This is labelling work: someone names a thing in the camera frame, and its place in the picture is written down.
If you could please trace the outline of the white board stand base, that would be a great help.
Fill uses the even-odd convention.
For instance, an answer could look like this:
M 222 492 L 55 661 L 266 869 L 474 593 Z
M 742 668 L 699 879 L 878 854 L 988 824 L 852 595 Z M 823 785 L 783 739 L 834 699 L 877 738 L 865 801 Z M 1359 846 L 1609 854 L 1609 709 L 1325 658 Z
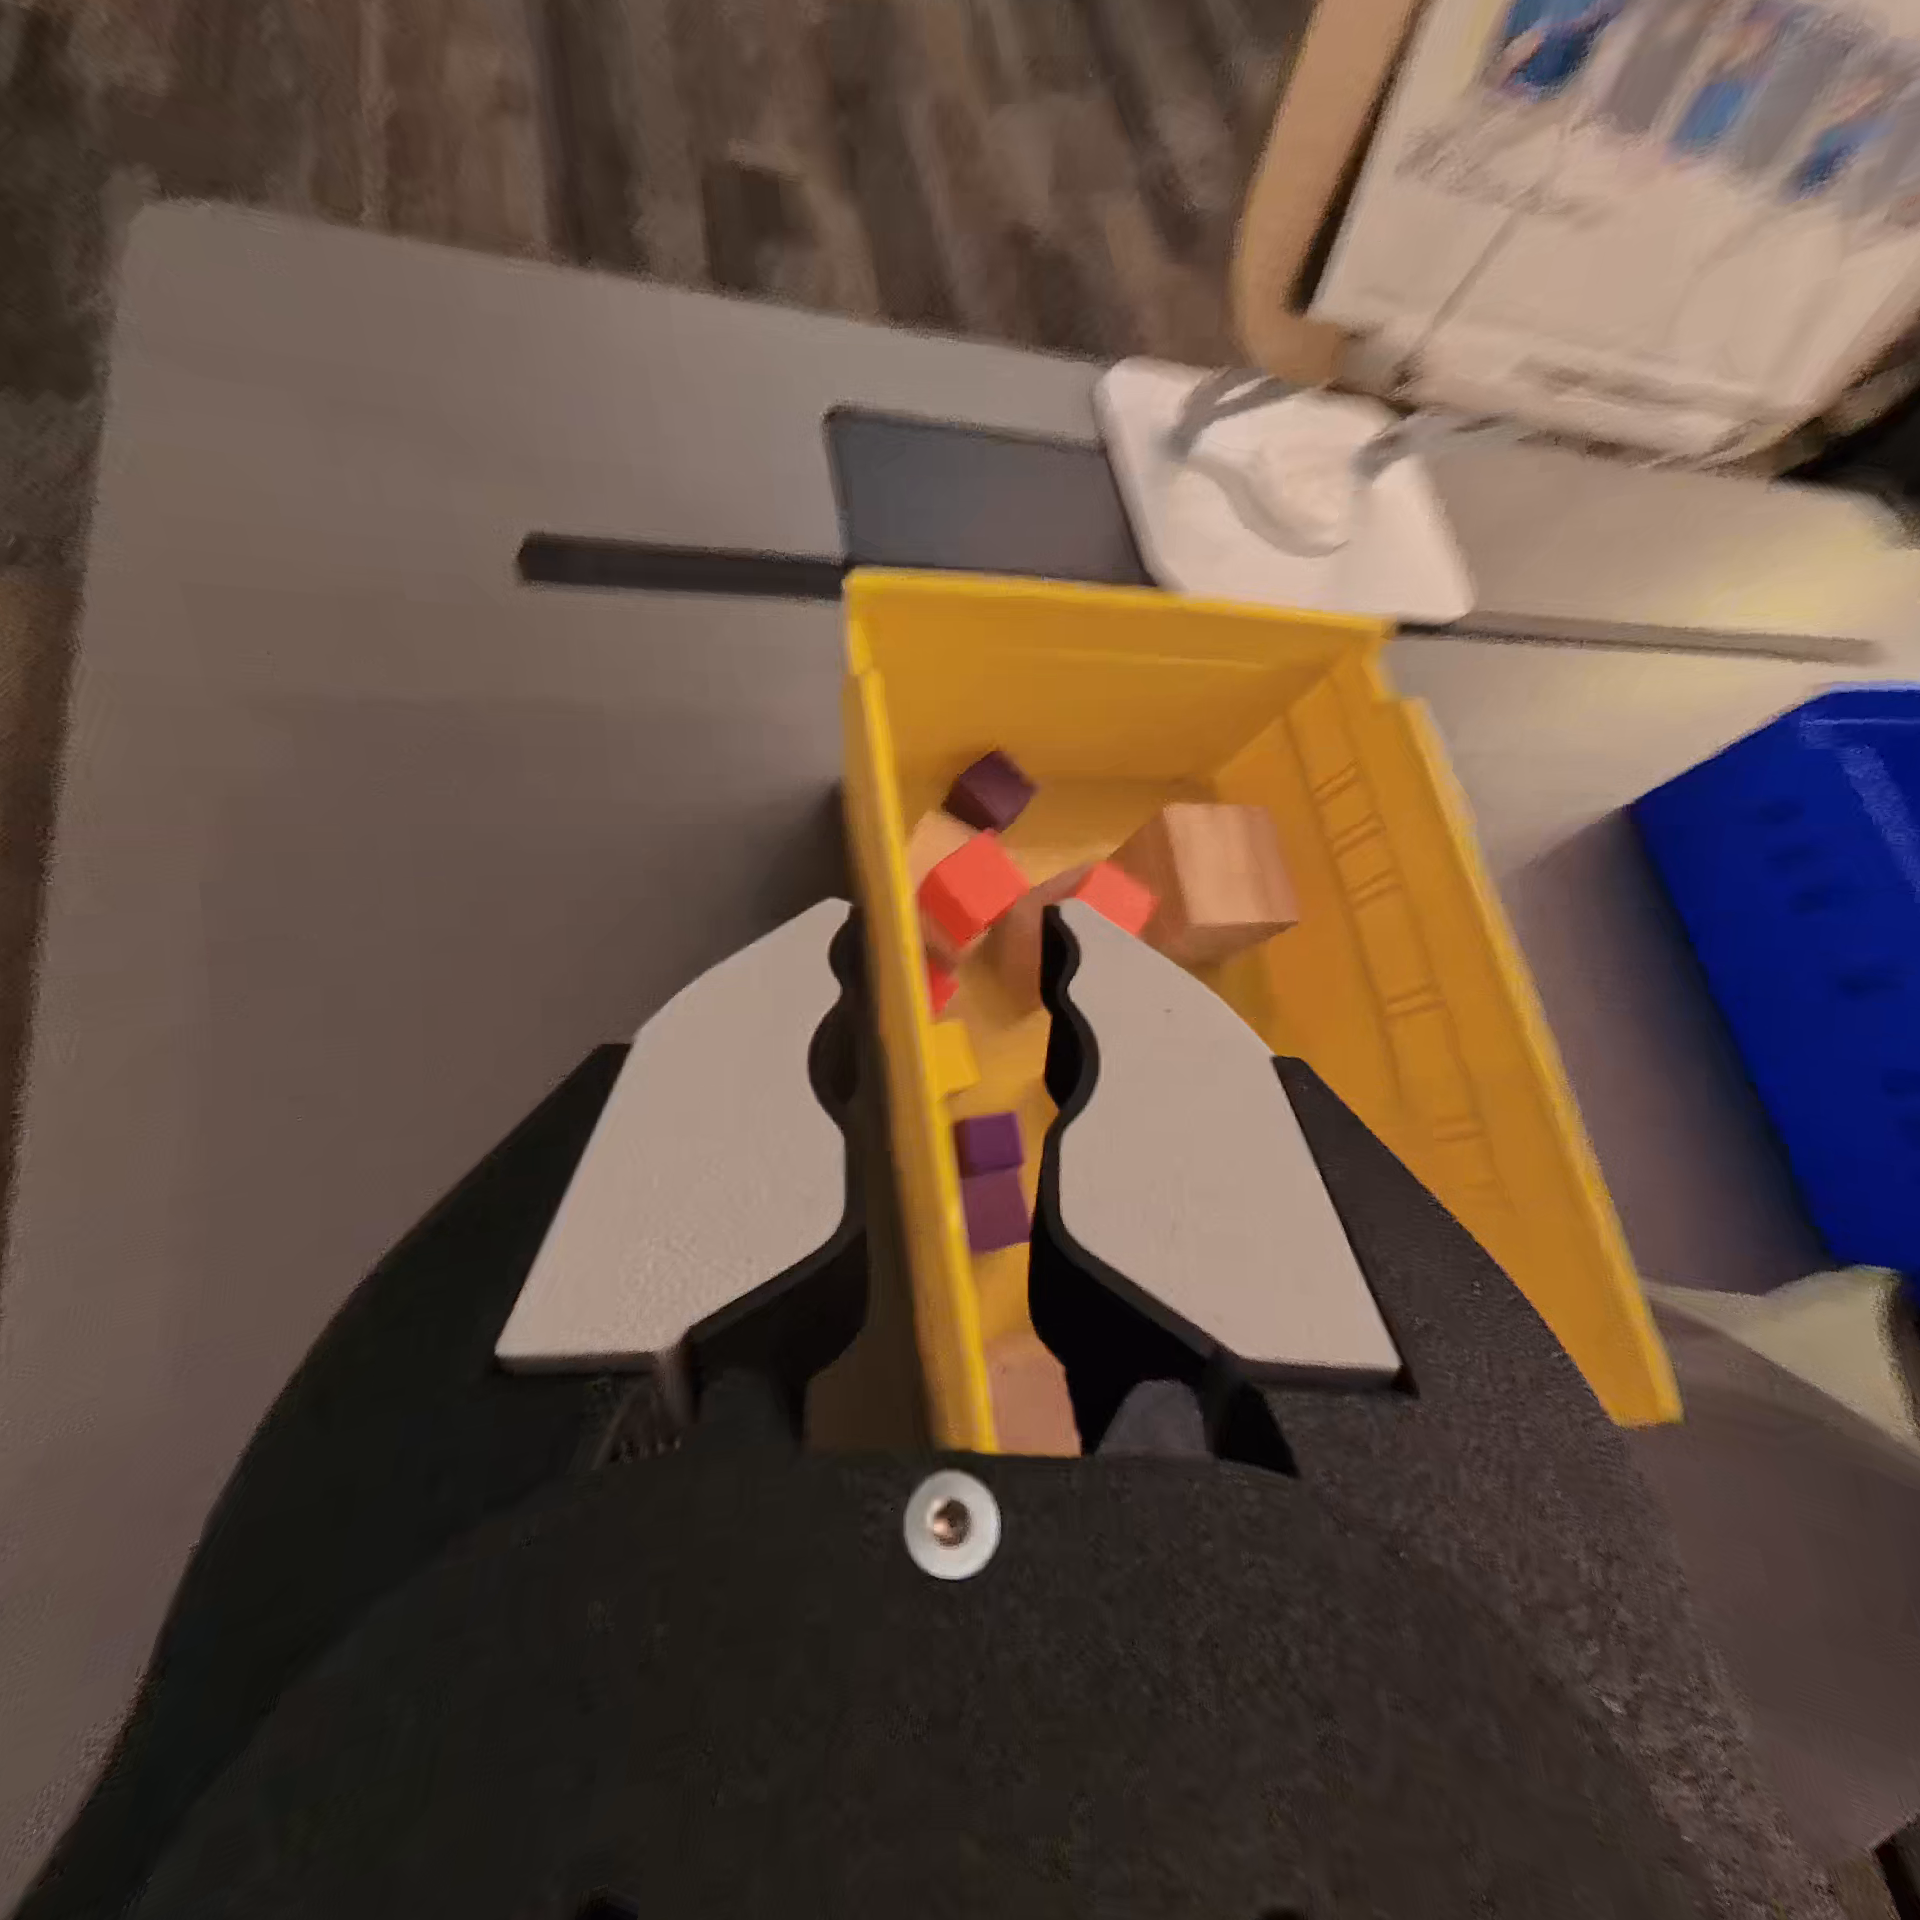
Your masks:
M 1431 459 L 1491 421 L 1151 355 L 1110 366 L 1092 407 L 1160 588 L 1417 627 L 1477 608 Z

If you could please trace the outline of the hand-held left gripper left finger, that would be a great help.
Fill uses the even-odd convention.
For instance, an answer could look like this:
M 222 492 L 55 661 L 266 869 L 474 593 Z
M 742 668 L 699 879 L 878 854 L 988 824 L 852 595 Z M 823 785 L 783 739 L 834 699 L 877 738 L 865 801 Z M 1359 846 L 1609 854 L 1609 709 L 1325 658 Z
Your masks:
M 507 1372 L 645 1379 L 676 1431 L 754 1375 L 802 1431 L 870 1302 L 861 953 L 831 896 L 646 1018 L 495 1338 Z

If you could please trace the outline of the pile of coloured wooden cubes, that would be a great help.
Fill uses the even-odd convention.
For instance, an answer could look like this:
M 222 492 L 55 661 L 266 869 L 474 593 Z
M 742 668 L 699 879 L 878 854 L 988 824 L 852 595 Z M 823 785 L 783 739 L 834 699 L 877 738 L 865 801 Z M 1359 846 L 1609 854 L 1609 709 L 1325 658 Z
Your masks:
M 1061 858 L 1015 844 L 1039 788 L 1002 750 L 967 766 L 907 829 L 924 951 L 933 1079 L 962 1204 L 980 1355 L 1002 1451 L 1082 1450 L 1063 1363 L 1034 1332 L 1031 1237 L 1045 1133 L 1045 911 L 1096 907 L 1186 970 L 1261 947 L 1299 920 L 1279 829 L 1261 806 L 1182 798 L 1114 850 Z

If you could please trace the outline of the dark rectangular table plate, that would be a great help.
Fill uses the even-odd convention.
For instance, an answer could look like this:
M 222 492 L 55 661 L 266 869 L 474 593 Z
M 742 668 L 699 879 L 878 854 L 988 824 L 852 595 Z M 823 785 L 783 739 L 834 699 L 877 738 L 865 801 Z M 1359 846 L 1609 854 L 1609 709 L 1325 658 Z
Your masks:
M 823 428 L 852 568 L 1155 585 L 1098 443 L 854 404 Z

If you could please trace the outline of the blue plastic box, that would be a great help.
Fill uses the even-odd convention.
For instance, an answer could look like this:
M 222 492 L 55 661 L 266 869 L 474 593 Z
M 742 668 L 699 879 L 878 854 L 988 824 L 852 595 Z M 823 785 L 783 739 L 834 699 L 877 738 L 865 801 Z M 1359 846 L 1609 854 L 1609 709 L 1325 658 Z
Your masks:
M 1841 684 L 1626 809 L 1805 1212 L 1918 1275 L 1918 685 Z

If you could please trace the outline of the yellow plastic box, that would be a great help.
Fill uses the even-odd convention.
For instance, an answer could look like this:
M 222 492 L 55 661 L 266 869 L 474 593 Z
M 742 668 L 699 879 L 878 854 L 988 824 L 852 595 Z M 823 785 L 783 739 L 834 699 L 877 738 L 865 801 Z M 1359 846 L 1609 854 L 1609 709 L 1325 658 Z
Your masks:
M 1025 1269 L 977 1265 L 909 840 L 1001 750 L 1039 785 L 1034 878 L 1105 858 L 1163 804 L 1256 804 L 1301 922 L 1203 970 L 1477 1237 L 1623 1428 L 1683 1396 L 1524 951 L 1429 705 L 1381 619 L 1149 588 L 859 568 L 843 585 L 843 795 L 924 1404 L 998 1451 L 988 1343 Z

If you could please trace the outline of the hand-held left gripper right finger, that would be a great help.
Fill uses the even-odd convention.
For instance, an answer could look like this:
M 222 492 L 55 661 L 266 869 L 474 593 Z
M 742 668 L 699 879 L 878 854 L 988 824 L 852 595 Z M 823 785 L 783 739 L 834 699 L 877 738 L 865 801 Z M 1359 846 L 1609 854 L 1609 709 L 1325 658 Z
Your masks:
M 1280 1057 L 1228 1000 L 1069 899 L 1043 918 L 1055 1106 L 1026 1305 L 1082 1447 L 1144 1385 L 1204 1447 L 1285 1447 L 1274 1388 L 1375 1394 L 1405 1355 Z

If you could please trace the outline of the wooden board with instruction sheet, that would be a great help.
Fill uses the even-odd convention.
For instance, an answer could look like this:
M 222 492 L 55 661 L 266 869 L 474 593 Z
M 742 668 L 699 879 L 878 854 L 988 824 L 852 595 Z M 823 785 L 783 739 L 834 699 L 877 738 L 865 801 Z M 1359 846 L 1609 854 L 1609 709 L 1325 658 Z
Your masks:
M 1313 4 L 1242 203 L 1263 369 L 1683 465 L 1917 354 L 1918 7 Z

